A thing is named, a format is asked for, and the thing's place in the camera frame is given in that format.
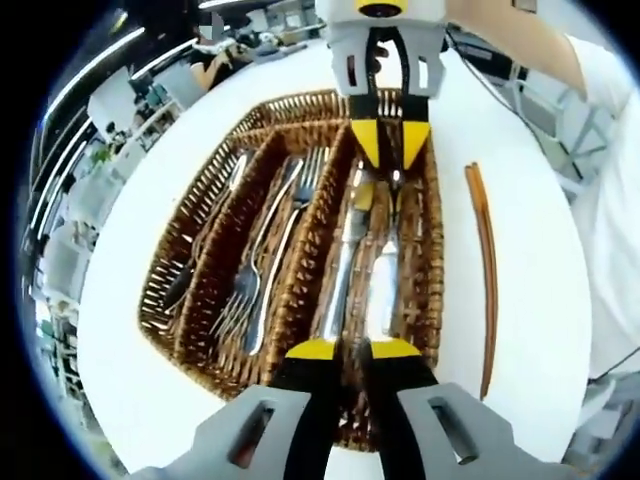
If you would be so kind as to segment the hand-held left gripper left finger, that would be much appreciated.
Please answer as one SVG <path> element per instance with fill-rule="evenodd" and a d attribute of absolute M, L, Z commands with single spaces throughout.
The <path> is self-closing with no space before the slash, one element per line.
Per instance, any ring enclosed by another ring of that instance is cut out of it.
<path fill-rule="evenodd" d="M 134 479 L 321 479 L 339 422 L 338 339 L 291 348 L 267 385 L 253 385 L 203 421 L 191 447 Z"/>

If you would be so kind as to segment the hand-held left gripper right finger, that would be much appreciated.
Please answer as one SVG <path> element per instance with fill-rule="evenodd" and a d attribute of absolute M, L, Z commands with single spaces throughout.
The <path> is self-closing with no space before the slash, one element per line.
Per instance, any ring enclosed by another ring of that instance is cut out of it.
<path fill-rule="evenodd" d="M 362 370 L 385 478 L 574 478 L 517 446 L 511 424 L 462 387 L 439 383 L 407 341 L 366 341 Z"/>

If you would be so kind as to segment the person's right hand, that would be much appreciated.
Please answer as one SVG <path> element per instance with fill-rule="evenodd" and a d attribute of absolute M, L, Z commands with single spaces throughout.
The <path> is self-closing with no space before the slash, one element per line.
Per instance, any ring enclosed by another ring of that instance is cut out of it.
<path fill-rule="evenodd" d="M 382 70 L 382 61 L 389 57 L 389 51 L 380 42 L 377 42 L 370 54 L 370 70 L 377 75 Z"/>

